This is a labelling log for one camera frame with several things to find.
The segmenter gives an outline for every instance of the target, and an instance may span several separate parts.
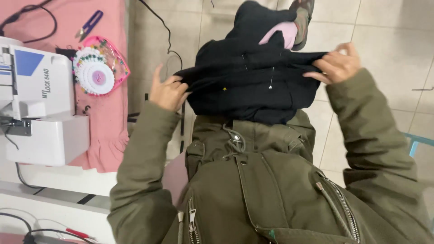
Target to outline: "tile floor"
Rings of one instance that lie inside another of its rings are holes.
[[[194,65],[199,48],[211,39],[223,39],[232,29],[235,12],[243,0],[147,0],[172,31],[172,49],[182,56],[184,68]],[[270,9],[286,9],[292,0],[258,0]],[[168,33],[161,22],[138,1],[132,3],[130,31],[129,110],[138,112],[149,91],[153,69],[166,63],[167,76],[179,61],[167,55]],[[329,51],[339,43],[355,43],[362,64],[376,78],[388,98],[402,132],[434,139],[434,1],[432,0],[316,0],[309,38],[303,52]],[[342,133],[324,87],[305,111],[317,130],[315,165],[340,185],[348,167]],[[189,143],[194,113],[186,110],[185,140]],[[179,131],[169,146],[169,157],[179,151]],[[432,180],[434,150],[420,146],[416,153],[419,175]],[[434,191],[425,196],[434,217]]]

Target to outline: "zipper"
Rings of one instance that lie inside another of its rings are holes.
[[[347,221],[348,221],[349,226],[351,228],[351,235],[354,238],[354,240],[357,241],[357,243],[360,243],[360,232],[358,230],[357,222],[355,221],[355,217],[354,217],[353,212],[351,211],[351,209],[348,206],[348,202],[347,202],[347,199],[345,198],[345,195],[342,193],[342,191],[339,189],[339,187],[334,182],[332,182],[329,178],[327,178],[322,172],[317,171],[317,173],[323,179],[325,179],[329,185],[331,185],[331,187],[333,188],[333,190],[337,194],[339,201],[341,202],[341,206],[346,213]]]
[[[188,200],[188,214],[190,216],[189,218],[189,224],[188,224],[188,232],[190,233],[190,243],[191,244],[201,244],[201,241],[199,240],[199,232],[197,231],[196,222],[194,221],[194,218],[196,217],[196,209],[193,206],[193,198],[190,198]]]

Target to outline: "hand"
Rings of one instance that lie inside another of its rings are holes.
[[[160,71],[163,64],[160,64],[152,78],[152,88],[149,94],[149,101],[160,106],[162,109],[176,112],[187,99],[191,92],[185,92],[188,88],[186,83],[181,83],[182,77],[171,76],[165,82],[160,82]]]
[[[340,50],[346,50],[347,55],[340,54]],[[353,43],[340,44],[335,51],[330,52],[322,59],[313,62],[313,65],[324,73],[307,72],[304,77],[312,77],[327,85],[341,83],[357,74],[360,65],[360,57]]]

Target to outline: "black fabric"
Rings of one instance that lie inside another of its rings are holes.
[[[276,32],[267,44],[258,44],[275,25],[296,17],[294,10],[275,11],[244,2],[226,38],[206,43],[195,67],[175,74],[193,92],[188,102],[194,112],[273,125],[286,124],[297,109],[308,108],[319,82],[302,75],[319,71],[312,62],[325,53],[284,49],[282,32]]]

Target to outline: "pink pin holder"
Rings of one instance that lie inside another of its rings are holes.
[[[118,49],[102,36],[90,36],[75,54],[72,68],[84,93],[109,94],[130,75],[130,69]]]

